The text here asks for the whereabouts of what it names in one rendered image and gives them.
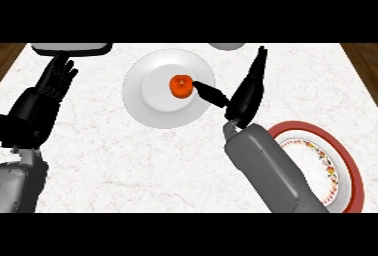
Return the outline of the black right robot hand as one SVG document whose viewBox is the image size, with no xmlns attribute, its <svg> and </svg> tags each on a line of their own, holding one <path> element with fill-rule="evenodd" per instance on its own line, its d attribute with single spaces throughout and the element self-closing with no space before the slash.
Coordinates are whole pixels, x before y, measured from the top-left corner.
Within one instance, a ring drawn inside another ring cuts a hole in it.
<svg viewBox="0 0 378 256">
<path fill-rule="evenodd" d="M 226 108 L 224 118 L 235 121 L 241 129 L 250 125 L 263 99 L 266 60 L 267 49 L 260 47 L 247 76 L 232 98 L 227 98 L 217 88 L 202 82 L 192 82 L 201 99 L 217 107 Z"/>
</svg>

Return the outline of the white plate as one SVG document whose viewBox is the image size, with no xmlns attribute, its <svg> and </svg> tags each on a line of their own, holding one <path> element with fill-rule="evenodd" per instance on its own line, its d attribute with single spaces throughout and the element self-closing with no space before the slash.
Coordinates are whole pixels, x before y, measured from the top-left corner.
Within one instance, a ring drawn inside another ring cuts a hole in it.
<svg viewBox="0 0 378 256">
<path fill-rule="evenodd" d="M 123 83 L 123 102 L 131 117 L 146 126 L 170 129 L 193 122 L 210 103 L 196 89 L 177 98 L 171 91 L 173 79 L 199 81 L 216 86 L 213 70 L 205 60 L 183 49 L 164 49 L 143 56 L 127 73 Z"/>
</svg>

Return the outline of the white black-edged appliance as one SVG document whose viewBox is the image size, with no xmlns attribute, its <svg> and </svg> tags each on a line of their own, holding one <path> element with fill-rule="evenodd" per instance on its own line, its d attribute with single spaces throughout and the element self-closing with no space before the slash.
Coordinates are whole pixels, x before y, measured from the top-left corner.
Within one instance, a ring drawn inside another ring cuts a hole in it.
<svg viewBox="0 0 378 256">
<path fill-rule="evenodd" d="M 31 48 L 41 56 L 55 56 L 59 51 L 71 57 L 105 55 L 111 49 L 111 43 L 33 43 Z"/>
</svg>

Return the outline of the orange squash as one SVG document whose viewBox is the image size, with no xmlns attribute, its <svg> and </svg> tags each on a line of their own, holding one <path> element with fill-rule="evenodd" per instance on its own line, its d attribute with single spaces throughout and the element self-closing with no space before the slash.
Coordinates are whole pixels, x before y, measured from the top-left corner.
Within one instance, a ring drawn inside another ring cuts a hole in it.
<svg viewBox="0 0 378 256">
<path fill-rule="evenodd" d="M 176 75 L 170 80 L 170 90 L 176 98 L 185 99 L 193 91 L 192 78 L 189 75 Z"/>
</svg>

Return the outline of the pale grey round object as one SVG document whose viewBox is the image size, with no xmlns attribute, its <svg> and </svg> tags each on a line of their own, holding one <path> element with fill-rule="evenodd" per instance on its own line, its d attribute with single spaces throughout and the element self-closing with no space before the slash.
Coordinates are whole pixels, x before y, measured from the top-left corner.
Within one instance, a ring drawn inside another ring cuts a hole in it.
<svg viewBox="0 0 378 256">
<path fill-rule="evenodd" d="M 239 49 L 245 43 L 208 43 L 211 47 L 222 51 L 233 51 Z"/>
</svg>

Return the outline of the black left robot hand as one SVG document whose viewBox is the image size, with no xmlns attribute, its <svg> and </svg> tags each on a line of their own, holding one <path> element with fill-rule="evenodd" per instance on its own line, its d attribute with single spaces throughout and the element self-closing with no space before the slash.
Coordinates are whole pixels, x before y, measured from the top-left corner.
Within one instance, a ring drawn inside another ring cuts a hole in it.
<svg viewBox="0 0 378 256">
<path fill-rule="evenodd" d="M 0 114 L 0 146 L 38 149 L 55 126 L 61 102 L 78 73 L 69 54 L 59 51 L 34 87 L 25 89 L 6 115 Z"/>
</svg>

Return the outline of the red rimmed patterned plate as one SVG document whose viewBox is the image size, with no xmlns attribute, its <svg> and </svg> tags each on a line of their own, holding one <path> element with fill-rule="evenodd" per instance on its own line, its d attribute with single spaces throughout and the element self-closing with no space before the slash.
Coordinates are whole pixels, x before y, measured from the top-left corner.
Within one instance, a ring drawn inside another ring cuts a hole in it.
<svg viewBox="0 0 378 256">
<path fill-rule="evenodd" d="M 310 189 L 332 213 L 360 213 L 365 190 L 357 165 L 341 142 L 316 125 L 278 123 L 269 133 L 300 167 Z"/>
</svg>

